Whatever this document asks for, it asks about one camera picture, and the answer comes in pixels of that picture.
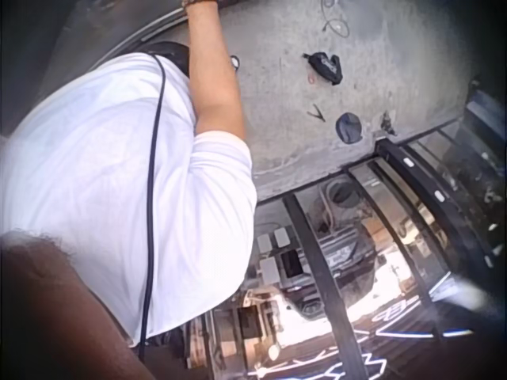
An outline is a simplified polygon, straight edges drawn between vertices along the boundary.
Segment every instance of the cable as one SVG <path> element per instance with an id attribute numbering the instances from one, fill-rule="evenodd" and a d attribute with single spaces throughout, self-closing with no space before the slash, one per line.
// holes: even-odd
<path id="1" fill-rule="evenodd" d="M 334 229 L 333 212 L 331 211 L 331 206 L 327 202 L 326 196 L 324 195 L 324 192 L 322 191 L 322 186 L 318 186 L 318 194 L 320 195 L 320 198 L 321 198 L 322 202 L 324 203 L 324 208 L 326 209 L 326 212 L 330 218 L 329 223 L 327 223 L 327 226 L 329 227 L 330 232 L 332 233 L 333 229 Z"/>
<path id="2" fill-rule="evenodd" d="M 322 28 L 322 31 L 325 32 L 327 30 L 327 27 L 329 26 L 335 34 L 338 34 L 340 37 L 347 38 L 350 35 L 349 24 L 347 24 L 347 21 L 343 20 L 342 17 L 328 19 L 326 16 L 326 12 L 324 11 L 324 2 L 325 1 L 326 0 L 320 1 L 320 10 L 322 11 L 322 16 L 324 17 L 324 21 L 326 22 L 324 24 L 324 27 Z M 337 5 L 337 1 L 332 0 L 332 2 L 330 4 L 326 4 L 326 7 L 331 8 L 332 6 L 335 6 L 335 5 Z M 331 24 L 332 22 L 338 22 L 338 23 L 342 24 L 345 27 L 346 32 L 345 33 L 339 32 L 337 29 L 335 29 L 333 27 L 333 25 Z"/>
<path id="3" fill-rule="evenodd" d="M 146 290 L 144 292 L 143 316 L 141 319 L 141 338 L 139 340 L 139 360 L 144 362 L 144 346 L 146 345 L 146 334 L 148 326 L 148 314 L 150 311 L 151 292 L 153 291 L 153 272 L 154 272 L 154 234 L 153 234 L 153 187 L 154 187 L 154 167 L 155 151 L 157 149 L 158 124 L 160 122 L 160 112 L 162 111 L 162 99 L 166 88 L 166 72 L 156 55 L 150 54 L 157 61 L 162 72 L 162 85 L 160 87 L 160 96 L 158 97 L 157 112 L 153 124 L 153 134 L 151 135 L 150 164 L 148 166 L 148 186 L 147 186 L 147 237 L 148 237 L 148 269 L 146 278 Z"/>

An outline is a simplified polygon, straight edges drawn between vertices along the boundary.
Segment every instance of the concrete surface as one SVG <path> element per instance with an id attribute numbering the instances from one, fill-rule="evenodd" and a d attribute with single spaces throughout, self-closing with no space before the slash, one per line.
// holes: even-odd
<path id="1" fill-rule="evenodd" d="M 459 116 L 476 74 L 505 88 L 505 38 L 477 7 L 471 1 L 341 0 L 325 12 L 348 22 L 348 38 L 322 31 L 320 0 L 250 0 L 224 9 L 223 31 L 241 60 L 259 199 L 372 153 L 386 110 L 400 140 Z M 186 25 L 156 40 L 188 43 Z M 340 85 L 316 75 L 309 82 L 313 70 L 301 55 L 317 51 L 340 56 Z M 313 104 L 325 123 L 307 114 Z M 362 141 L 351 146 L 334 129 L 344 112 L 363 124 Z"/>

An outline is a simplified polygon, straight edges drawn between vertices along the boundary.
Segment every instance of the black cord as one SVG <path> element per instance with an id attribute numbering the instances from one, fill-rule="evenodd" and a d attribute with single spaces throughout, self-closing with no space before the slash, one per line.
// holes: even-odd
<path id="1" fill-rule="evenodd" d="M 144 347 L 146 345 L 146 334 L 148 326 L 148 313 L 150 311 L 151 292 L 153 291 L 153 272 L 154 272 L 154 236 L 153 236 L 153 184 L 155 151 L 157 150 L 158 124 L 160 122 L 160 112 L 162 111 L 162 99 L 164 98 L 164 89 L 166 88 L 166 72 L 158 58 L 151 55 L 157 61 L 162 72 L 162 86 L 160 87 L 160 96 L 158 97 L 157 112 L 153 124 L 153 134 L 151 136 L 150 164 L 148 166 L 148 186 L 147 186 L 147 237 L 148 237 L 148 270 L 146 278 L 146 290 L 144 292 L 143 319 L 141 320 L 141 338 L 139 340 L 139 359 L 144 362 Z"/>

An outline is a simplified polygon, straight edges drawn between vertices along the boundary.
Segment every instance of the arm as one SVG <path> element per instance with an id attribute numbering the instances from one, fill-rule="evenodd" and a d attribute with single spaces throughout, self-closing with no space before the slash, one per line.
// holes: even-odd
<path id="1" fill-rule="evenodd" d="M 186 8 L 190 35 L 190 91 L 196 133 L 225 131 L 245 139 L 238 81 L 227 52 L 216 2 Z"/>
<path id="2" fill-rule="evenodd" d="M 65 253 L 18 232 L 2 243 L 2 349 L 18 374 L 153 378 Z"/>

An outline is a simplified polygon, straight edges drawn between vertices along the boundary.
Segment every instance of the debris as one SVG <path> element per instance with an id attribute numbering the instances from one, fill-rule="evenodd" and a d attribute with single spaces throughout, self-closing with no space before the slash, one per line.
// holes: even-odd
<path id="1" fill-rule="evenodd" d="M 359 142 L 363 136 L 361 133 L 363 127 L 359 117 L 351 112 L 346 112 L 336 120 L 336 132 L 341 141 L 345 144 L 354 144 Z"/>
<path id="2" fill-rule="evenodd" d="M 333 55 L 329 59 L 326 53 L 319 52 L 312 55 L 303 54 L 303 57 L 308 59 L 308 63 L 317 71 L 317 74 L 330 81 L 333 86 L 341 83 L 343 75 L 341 73 L 340 59 L 337 55 Z"/>
<path id="3" fill-rule="evenodd" d="M 236 55 L 231 55 L 231 64 L 234 68 L 234 71 L 238 72 L 241 63 L 239 62 L 239 58 Z"/>
<path id="4" fill-rule="evenodd" d="M 398 135 L 395 130 L 393 129 L 393 126 L 391 125 L 391 118 L 389 117 L 389 112 L 385 111 L 382 116 L 382 123 L 380 124 L 380 128 L 387 132 L 389 135 L 396 136 Z"/>
<path id="5" fill-rule="evenodd" d="M 320 120 L 322 120 L 325 123 L 326 119 L 324 119 L 324 116 L 322 115 L 322 112 L 320 112 L 320 109 L 318 109 L 318 107 L 317 107 L 316 104 L 314 104 L 314 108 L 317 111 L 316 115 L 314 113 L 309 112 L 309 111 L 307 111 L 307 114 L 310 115 L 310 116 L 316 117 L 317 119 L 320 119 Z"/>

